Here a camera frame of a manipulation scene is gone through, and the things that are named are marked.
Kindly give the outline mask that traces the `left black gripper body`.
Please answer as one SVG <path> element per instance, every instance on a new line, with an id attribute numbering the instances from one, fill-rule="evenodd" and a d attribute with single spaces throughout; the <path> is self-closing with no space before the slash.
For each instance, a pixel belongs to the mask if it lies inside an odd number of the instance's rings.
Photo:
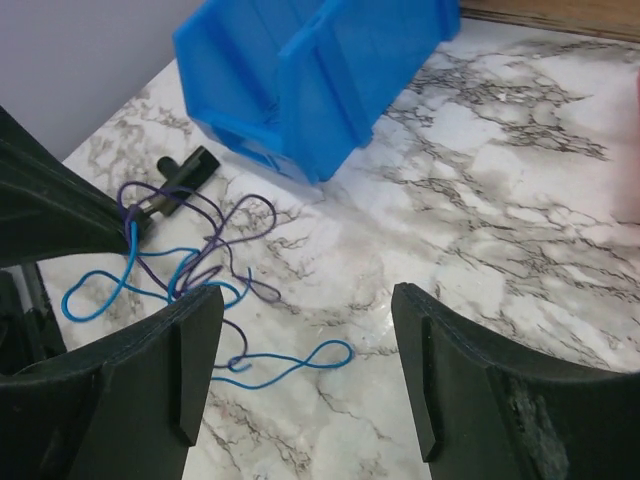
<path id="1" fill-rule="evenodd" d="M 67 352 L 36 263 L 1 270 L 1 374 Z"/>

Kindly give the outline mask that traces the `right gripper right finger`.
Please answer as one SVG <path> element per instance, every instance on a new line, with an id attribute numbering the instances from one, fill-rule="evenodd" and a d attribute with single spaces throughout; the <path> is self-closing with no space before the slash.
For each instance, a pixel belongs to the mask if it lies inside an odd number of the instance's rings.
<path id="1" fill-rule="evenodd" d="M 418 286 L 391 313 L 423 461 L 435 479 L 635 479 L 639 376 L 540 353 Z"/>

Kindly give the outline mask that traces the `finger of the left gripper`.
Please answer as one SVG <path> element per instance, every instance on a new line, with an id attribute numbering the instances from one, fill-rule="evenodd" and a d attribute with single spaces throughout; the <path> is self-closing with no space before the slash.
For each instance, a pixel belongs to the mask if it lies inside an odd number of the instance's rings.
<path id="1" fill-rule="evenodd" d="M 1 266 L 128 249 L 118 205 L 1 111 Z"/>

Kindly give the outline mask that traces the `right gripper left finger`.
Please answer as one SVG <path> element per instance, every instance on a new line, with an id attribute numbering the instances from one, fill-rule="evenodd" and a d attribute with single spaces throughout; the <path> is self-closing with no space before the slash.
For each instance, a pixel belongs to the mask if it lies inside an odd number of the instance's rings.
<path id="1" fill-rule="evenodd" d="M 153 315 L 1 379 L 4 479 L 179 479 L 223 319 L 201 286 Z"/>

